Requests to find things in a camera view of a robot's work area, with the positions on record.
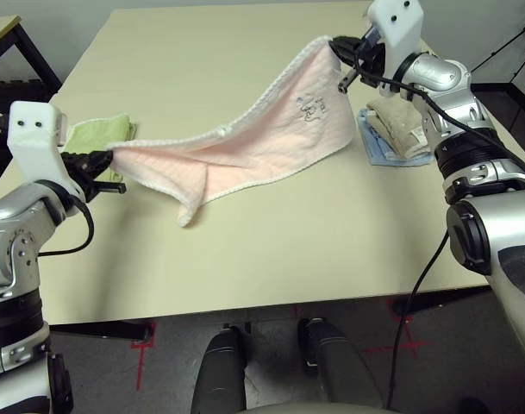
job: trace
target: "gray floor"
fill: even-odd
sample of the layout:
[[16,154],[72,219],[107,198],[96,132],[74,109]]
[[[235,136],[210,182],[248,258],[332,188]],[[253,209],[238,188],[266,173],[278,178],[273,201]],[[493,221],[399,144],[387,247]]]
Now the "gray floor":
[[[71,371],[75,413],[187,413],[210,338],[223,323],[251,321],[247,407],[317,401],[323,392],[317,379],[303,375],[295,337],[298,318],[314,316],[344,330],[385,395],[396,328],[385,298],[159,318],[139,391],[140,351],[130,342],[53,335],[53,348]],[[421,312],[409,326],[420,346],[400,351],[398,410],[455,413],[463,397],[473,396],[493,413],[525,413],[525,359],[491,293]]]

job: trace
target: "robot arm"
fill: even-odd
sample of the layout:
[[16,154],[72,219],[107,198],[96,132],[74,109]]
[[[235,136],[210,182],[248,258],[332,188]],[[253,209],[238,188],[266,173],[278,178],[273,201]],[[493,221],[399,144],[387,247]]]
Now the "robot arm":
[[60,114],[48,103],[11,106],[8,144],[26,184],[0,199],[0,412],[72,409],[68,372],[49,349],[42,318],[39,251],[77,206],[88,218],[84,202],[100,191],[126,190],[95,181],[111,152],[59,154],[59,134]]
[[450,204],[453,256],[486,277],[525,350],[525,164],[498,139],[466,67],[421,52],[417,0],[375,0],[367,16],[364,37],[330,43],[352,67],[339,91],[360,76],[382,95],[401,92],[421,113]]

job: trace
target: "table leg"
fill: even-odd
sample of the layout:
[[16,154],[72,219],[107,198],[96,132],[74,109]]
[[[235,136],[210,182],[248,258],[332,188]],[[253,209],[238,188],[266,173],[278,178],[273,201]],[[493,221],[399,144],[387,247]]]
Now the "table leg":
[[153,328],[147,323],[123,321],[50,325],[49,329],[53,333],[101,336],[102,338],[132,341],[148,341],[153,334]]
[[61,87],[61,81],[28,37],[27,32],[24,31],[20,24],[17,24],[11,31],[17,38],[15,46],[17,46],[22,53],[22,56],[24,56],[36,73],[38,73],[40,79],[46,84],[47,89],[52,93],[56,93]]
[[12,30],[0,39],[0,57],[8,51],[10,47],[15,45],[17,38]]

